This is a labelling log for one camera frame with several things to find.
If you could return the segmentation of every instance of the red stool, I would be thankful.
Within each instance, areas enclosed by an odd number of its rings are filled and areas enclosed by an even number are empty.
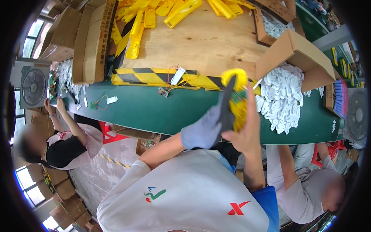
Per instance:
[[[344,146],[344,140],[339,140],[337,142],[328,142],[328,153],[330,154],[331,160],[334,159],[336,154],[339,152],[339,150],[345,150]],[[314,152],[313,152],[313,158],[312,158],[312,164],[316,164],[320,167],[322,167],[321,158],[319,157],[318,150],[317,150],[317,144],[314,145]]]
[[[127,136],[123,136],[123,135],[120,135],[120,134],[116,134],[116,136],[111,136],[111,135],[107,134],[107,132],[110,132],[111,130],[109,129],[108,125],[106,126],[105,122],[99,121],[99,125],[101,126],[102,133],[103,133],[103,144],[112,143],[112,142],[115,142],[115,141],[119,141],[121,139],[129,138]]]

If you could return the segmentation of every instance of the white t-shirt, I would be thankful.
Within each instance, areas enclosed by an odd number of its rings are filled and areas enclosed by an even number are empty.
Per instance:
[[[324,213],[322,202],[313,194],[321,190],[309,189],[308,187],[311,177],[324,170],[336,172],[330,156],[327,156],[322,161],[321,169],[311,171],[309,168],[302,168],[296,170],[299,180],[293,183],[286,191],[285,188],[281,188],[276,192],[278,204],[294,222],[299,224],[309,223]]]
[[[267,214],[221,159],[200,149],[152,171],[134,162],[98,206],[99,224],[104,232],[267,231]]]

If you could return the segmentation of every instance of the gray work glove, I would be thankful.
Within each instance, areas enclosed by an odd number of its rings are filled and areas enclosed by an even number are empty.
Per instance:
[[[212,106],[197,122],[182,128],[180,138],[185,149],[191,150],[195,147],[210,149],[215,144],[221,130],[221,122],[218,122],[220,109],[221,97],[218,104]]]

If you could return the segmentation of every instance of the wooden board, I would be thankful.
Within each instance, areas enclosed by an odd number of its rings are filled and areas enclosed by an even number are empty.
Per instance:
[[[125,58],[122,67],[168,69],[179,65],[207,76],[243,68],[254,78],[255,62],[268,48],[256,43],[254,18],[242,8],[242,15],[227,19],[218,17],[203,1],[173,29],[163,22],[166,17],[156,15],[156,27],[144,30],[138,58]]]

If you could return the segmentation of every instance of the gray t-shirt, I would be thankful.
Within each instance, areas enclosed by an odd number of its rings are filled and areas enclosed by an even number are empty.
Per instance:
[[[299,177],[286,191],[281,188],[277,192],[280,197],[277,198],[278,204],[284,209],[286,214],[296,223],[306,224],[312,222],[318,216],[324,213],[322,202],[317,200],[314,192],[321,190],[308,188],[311,177],[314,174],[320,174],[324,170],[336,171],[331,157],[327,156],[322,161],[322,168],[311,171],[309,168],[296,170]]]

